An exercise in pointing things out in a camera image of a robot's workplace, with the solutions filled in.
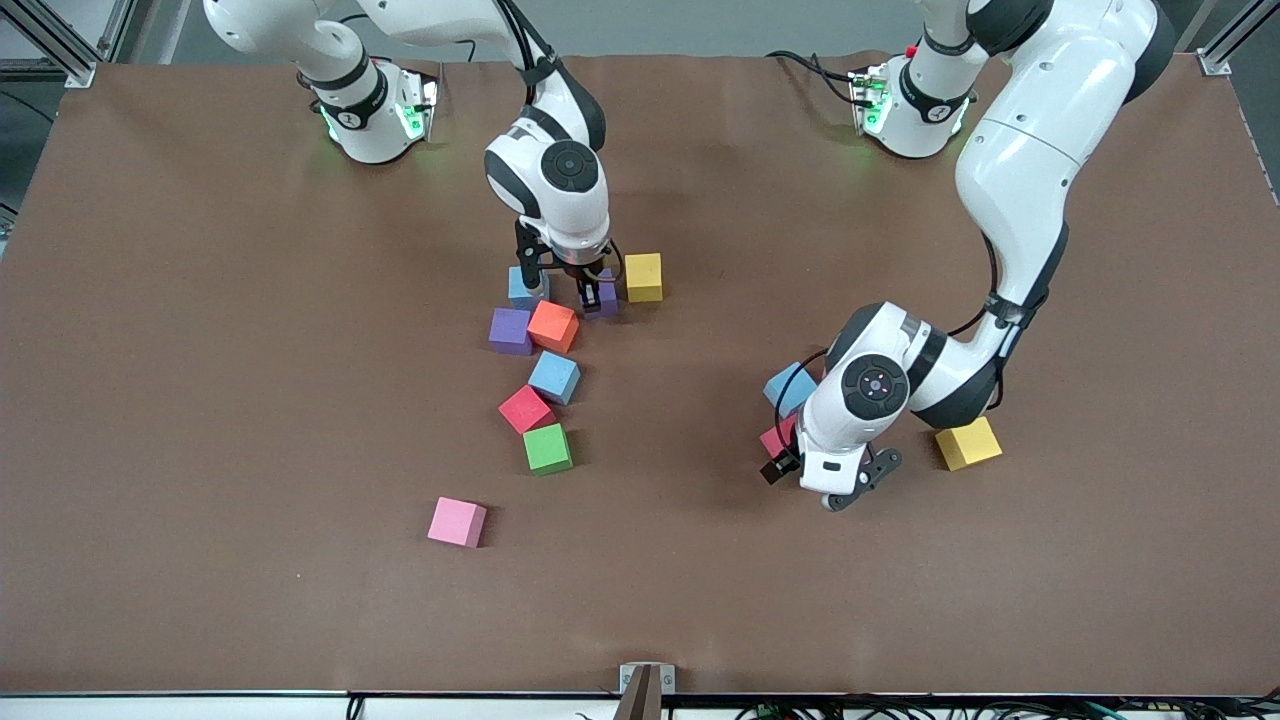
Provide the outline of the silver table edge bracket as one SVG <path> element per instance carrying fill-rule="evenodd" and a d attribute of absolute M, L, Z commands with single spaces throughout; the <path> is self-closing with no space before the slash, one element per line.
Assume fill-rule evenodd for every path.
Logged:
<path fill-rule="evenodd" d="M 623 664 L 618 679 L 620 702 L 613 720 L 663 720 L 663 700 L 676 693 L 675 665 Z"/>

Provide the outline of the brown table mat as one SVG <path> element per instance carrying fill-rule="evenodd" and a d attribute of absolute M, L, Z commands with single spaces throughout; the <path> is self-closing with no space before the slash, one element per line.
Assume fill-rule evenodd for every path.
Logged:
<path fill-rule="evenodd" d="M 284 67 L 106 67 L 0 261 L 0 691 L 1261 694 L 1280 685 L 1280 208 L 1233 87 L 1181 58 L 1070 192 L 991 423 L 842 512 L 768 486 L 768 378 L 888 300 L 987 295 L 957 155 L 891 158 L 762 59 L 575 58 L 614 237 L 664 299 L 584 324 L 535 477 L 486 342 L 515 264 L 445 72 L 442 146 L 323 137 Z M 477 548 L 428 538 L 486 509 Z"/>

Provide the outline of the yellow foam cube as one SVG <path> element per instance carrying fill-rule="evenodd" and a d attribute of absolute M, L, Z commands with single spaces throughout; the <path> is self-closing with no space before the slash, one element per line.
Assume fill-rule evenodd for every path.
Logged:
<path fill-rule="evenodd" d="M 663 265 L 659 252 L 625 256 L 625 283 L 630 304 L 654 304 L 664 299 Z"/>
<path fill-rule="evenodd" d="M 987 416 L 938 430 L 934 442 L 948 471 L 960 471 L 1004 454 Z"/>

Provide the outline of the pink foam cube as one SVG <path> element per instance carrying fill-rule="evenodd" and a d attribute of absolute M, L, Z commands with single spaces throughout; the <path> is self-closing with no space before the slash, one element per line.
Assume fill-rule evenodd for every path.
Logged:
<path fill-rule="evenodd" d="M 486 509 L 463 500 L 440 497 L 428 528 L 430 541 L 465 548 L 477 548 Z"/>

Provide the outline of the green foam cube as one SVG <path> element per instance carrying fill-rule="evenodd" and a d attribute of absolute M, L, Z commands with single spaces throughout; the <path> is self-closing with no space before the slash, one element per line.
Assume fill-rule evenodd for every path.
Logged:
<path fill-rule="evenodd" d="M 527 466 L 535 477 L 549 475 L 573 466 L 568 437 L 559 423 L 525 432 L 522 441 Z"/>

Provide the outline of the light blue foam cube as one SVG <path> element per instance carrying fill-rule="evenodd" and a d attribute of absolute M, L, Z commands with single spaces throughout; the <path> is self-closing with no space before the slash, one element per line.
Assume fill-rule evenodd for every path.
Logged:
<path fill-rule="evenodd" d="M 575 360 L 544 350 L 538 355 L 527 384 L 547 402 L 567 405 L 580 379 L 581 369 Z"/>
<path fill-rule="evenodd" d="M 791 363 L 769 378 L 764 396 L 781 419 L 792 416 L 815 392 L 818 383 L 801 363 Z"/>
<path fill-rule="evenodd" d="M 521 266 L 511 266 L 508 269 L 507 299 L 512 307 L 532 311 L 540 301 L 550 299 L 550 281 L 547 272 L 540 270 L 538 278 L 538 286 L 530 290 L 524 282 Z"/>

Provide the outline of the red foam cube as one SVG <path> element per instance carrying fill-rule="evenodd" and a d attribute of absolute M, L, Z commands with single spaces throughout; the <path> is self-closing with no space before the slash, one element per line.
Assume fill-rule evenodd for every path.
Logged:
<path fill-rule="evenodd" d="M 786 457 L 796 456 L 797 441 L 795 425 L 797 415 L 799 413 L 792 413 L 762 433 L 760 442 L 768 452 L 771 461 L 781 461 Z"/>
<path fill-rule="evenodd" d="M 520 436 L 558 421 L 550 405 L 529 384 L 499 404 L 498 411 Z"/>

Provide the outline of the aluminium frame post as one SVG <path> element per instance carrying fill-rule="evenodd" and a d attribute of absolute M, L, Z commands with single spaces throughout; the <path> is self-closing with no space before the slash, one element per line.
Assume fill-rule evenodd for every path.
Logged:
<path fill-rule="evenodd" d="M 1204 76 L 1230 76 L 1230 59 L 1274 17 L 1280 0 L 1244 0 L 1240 10 L 1196 50 Z"/>
<path fill-rule="evenodd" d="M 46 65 L 65 76 L 67 87 L 87 88 L 92 85 L 101 55 L 45 0 L 0 0 L 0 18 L 38 53 Z"/>

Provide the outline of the orange foam cube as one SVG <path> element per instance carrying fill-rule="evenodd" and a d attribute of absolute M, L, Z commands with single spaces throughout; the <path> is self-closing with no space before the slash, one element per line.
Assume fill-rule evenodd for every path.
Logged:
<path fill-rule="evenodd" d="M 527 323 L 530 341 L 553 354 L 567 355 L 579 333 L 579 315 L 570 307 L 543 300 Z"/>

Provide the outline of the purple foam cube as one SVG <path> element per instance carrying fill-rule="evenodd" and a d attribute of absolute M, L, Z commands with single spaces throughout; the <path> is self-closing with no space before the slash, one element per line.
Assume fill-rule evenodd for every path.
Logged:
<path fill-rule="evenodd" d="M 604 319 L 617 316 L 620 314 L 620 299 L 612 269 L 604 269 L 599 273 L 599 281 L 596 283 L 596 301 L 598 305 L 594 309 L 585 309 L 582 311 L 585 319 Z"/>
<path fill-rule="evenodd" d="M 527 356 L 534 352 L 529 323 L 532 313 L 520 307 L 495 307 L 488 333 L 489 345 L 504 355 Z"/>

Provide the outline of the silver base connector plate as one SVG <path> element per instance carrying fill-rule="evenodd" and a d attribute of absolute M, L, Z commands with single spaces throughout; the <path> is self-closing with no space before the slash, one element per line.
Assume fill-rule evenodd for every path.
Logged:
<path fill-rule="evenodd" d="M 411 143 L 426 141 L 438 102 L 439 79 L 408 68 L 399 69 L 396 111 Z"/>
<path fill-rule="evenodd" d="M 852 99 L 852 117 L 860 135 L 881 135 L 893 105 L 887 63 L 861 68 L 847 74 Z"/>

